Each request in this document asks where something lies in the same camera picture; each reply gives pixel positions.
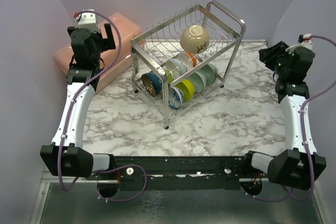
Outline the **dark teal beige bowl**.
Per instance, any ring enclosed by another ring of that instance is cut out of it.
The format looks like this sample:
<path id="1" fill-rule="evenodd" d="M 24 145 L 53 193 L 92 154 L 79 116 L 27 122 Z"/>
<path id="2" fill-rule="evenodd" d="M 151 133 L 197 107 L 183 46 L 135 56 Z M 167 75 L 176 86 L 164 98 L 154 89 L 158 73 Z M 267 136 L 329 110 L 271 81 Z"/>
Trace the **dark teal beige bowl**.
<path id="1" fill-rule="evenodd" d="M 144 73 L 141 76 L 141 80 L 146 91 L 151 96 L 155 97 L 162 91 L 162 81 L 156 74 L 151 72 Z"/>

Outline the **mint green brown-rimmed bowl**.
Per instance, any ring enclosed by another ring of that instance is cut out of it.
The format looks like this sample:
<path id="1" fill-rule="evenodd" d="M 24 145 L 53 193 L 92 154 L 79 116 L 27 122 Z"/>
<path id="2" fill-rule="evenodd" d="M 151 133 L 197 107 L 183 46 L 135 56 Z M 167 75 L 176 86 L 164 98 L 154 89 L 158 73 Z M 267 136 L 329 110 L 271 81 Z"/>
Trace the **mint green brown-rimmed bowl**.
<path id="1" fill-rule="evenodd" d="M 206 77 L 206 84 L 212 85 L 217 78 L 218 68 L 215 65 L 208 63 L 204 67 L 200 68 L 199 72 Z"/>

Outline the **white grey bottom bowl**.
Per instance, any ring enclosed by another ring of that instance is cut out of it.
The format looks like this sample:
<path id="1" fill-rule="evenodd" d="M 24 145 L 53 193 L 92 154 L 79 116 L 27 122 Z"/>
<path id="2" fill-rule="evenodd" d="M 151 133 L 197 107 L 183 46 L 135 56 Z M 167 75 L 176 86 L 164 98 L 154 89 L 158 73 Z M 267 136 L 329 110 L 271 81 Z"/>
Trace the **white grey bottom bowl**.
<path id="1" fill-rule="evenodd" d="M 186 66 L 178 59 L 170 59 L 165 63 L 166 69 L 178 78 L 187 72 Z"/>

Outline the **lime green white bowl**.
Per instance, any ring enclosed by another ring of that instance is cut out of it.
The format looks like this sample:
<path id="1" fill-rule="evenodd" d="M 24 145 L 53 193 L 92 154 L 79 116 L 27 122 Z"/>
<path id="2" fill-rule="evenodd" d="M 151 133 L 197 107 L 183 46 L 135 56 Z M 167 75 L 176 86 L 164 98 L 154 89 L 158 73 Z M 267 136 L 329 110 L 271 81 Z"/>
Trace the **lime green white bowl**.
<path id="1" fill-rule="evenodd" d="M 165 74 L 167 75 L 168 83 L 172 83 L 175 80 L 175 76 L 169 70 L 165 69 Z"/>

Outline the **stainless steel dish rack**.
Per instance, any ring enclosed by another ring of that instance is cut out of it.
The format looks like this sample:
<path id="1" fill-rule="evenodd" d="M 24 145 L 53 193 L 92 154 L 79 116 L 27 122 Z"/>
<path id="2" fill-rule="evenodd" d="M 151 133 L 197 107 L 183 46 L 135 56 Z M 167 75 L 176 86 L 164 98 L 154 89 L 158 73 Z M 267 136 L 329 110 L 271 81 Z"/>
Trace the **stainless steel dish rack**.
<path id="1" fill-rule="evenodd" d="M 143 92 L 163 127 L 223 87 L 246 31 L 218 1 L 194 4 L 131 40 L 134 92 Z"/>

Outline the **white orange bowl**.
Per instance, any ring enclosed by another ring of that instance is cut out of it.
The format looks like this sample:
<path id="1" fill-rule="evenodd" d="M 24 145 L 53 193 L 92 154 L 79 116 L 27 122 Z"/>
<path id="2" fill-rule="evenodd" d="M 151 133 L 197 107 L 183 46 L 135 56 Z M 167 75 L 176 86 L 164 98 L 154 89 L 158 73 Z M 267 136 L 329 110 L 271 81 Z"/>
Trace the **white orange bowl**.
<path id="1" fill-rule="evenodd" d="M 196 58 L 189 52 L 181 52 L 177 58 L 186 67 L 187 71 L 193 69 L 197 64 Z"/>

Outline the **plain white bowl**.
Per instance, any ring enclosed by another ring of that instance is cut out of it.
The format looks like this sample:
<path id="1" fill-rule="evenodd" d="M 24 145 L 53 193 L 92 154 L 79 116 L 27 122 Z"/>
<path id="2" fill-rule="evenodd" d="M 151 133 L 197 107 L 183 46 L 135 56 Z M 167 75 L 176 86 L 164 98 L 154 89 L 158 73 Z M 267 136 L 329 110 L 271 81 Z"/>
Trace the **plain white bowl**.
<path id="1" fill-rule="evenodd" d="M 205 52 L 209 45 L 209 33 L 203 26 L 189 26 L 181 35 L 180 45 L 184 51 L 192 54 Z"/>

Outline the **blue white patterned bowl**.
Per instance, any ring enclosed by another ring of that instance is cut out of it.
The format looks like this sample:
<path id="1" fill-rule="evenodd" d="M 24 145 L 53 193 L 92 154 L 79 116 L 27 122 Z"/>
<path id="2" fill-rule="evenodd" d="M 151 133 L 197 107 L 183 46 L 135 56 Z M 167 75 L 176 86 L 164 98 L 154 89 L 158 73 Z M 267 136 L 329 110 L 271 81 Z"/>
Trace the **blue white patterned bowl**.
<path id="1" fill-rule="evenodd" d="M 173 110 L 178 110 L 184 103 L 184 93 L 177 87 L 169 89 L 169 107 Z"/>

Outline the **yellow-green bottom bowl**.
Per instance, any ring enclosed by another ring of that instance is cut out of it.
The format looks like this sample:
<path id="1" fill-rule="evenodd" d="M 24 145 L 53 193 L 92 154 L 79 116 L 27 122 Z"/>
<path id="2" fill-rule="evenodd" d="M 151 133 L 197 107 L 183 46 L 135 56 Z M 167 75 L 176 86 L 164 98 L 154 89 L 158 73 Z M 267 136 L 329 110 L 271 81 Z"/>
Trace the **yellow-green bottom bowl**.
<path id="1" fill-rule="evenodd" d="M 176 87 L 179 88 L 180 90 L 182 90 L 182 92 L 184 94 L 184 100 L 185 101 L 189 101 L 195 94 L 194 85 L 192 84 L 191 81 L 189 81 L 187 79 L 179 82 L 176 85 Z"/>

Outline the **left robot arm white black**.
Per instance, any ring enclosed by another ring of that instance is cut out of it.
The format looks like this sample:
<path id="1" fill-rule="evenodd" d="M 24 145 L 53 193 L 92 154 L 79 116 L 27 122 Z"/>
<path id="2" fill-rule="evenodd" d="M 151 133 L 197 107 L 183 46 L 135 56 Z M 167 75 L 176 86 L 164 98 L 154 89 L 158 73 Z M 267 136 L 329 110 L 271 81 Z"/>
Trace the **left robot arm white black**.
<path id="1" fill-rule="evenodd" d="M 91 154 L 82 146 L 83 128 L 90 102 L 101 73 L 101 53 L 115 49 L 110 24 L 107 37 L 87 28 L 68 27 L 73 56 L 67 72 L 67 99 L 58 130 L 50 145 L 41 147 L 40 156 L 54 176 L 89 177 L 97 172 L 104 179 L 115 175 L 116 166 L 107 154 Z"/>

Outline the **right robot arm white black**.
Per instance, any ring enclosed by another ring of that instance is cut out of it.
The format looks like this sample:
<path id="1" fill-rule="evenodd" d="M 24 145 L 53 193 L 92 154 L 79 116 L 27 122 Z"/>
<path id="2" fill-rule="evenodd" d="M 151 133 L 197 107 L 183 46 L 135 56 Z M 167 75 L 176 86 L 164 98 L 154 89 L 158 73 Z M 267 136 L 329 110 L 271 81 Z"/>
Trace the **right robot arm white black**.
<path id="1" fill-rule="evenodd" d="M 272 157 L 249 151 L 241 171 L 246 177 L 259 172 L 271 183 L 309 190 L 326 168 L 326 159 L 318 155 L 309 123 L 309 88 L 304 79 L 313 63 L 312 40 L 288 46 L 283 41 L 259 50 L 259 60 L 277 75 L 275 92 L 285 118 L 285 150 Z"/>

